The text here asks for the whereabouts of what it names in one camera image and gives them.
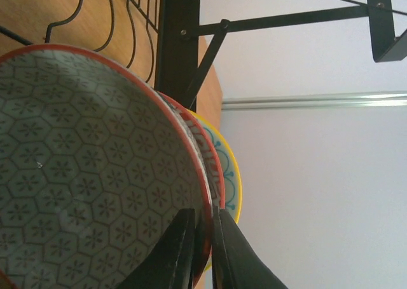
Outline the black right gripper moving left finger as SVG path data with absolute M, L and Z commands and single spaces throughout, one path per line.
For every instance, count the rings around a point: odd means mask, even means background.
M 191 288 L 195 211 L 179 210 L 146 259 L 121 283 L 121 289 Z

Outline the black right gripper fixed right finger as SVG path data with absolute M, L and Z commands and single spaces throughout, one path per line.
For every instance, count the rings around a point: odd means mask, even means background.
M 212 233 L 214 288 L 284 289 L 287 286 L 260 260 L 231 215 L 214 207 Z

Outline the aluminium frame post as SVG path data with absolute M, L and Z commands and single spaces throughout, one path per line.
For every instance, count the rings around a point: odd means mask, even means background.
M 222 102 L 223 111 L 268 109 L 311 109 L 335 107 L 404 107 L 405 91 L 335 93 L 284 97 L 231 98 Z

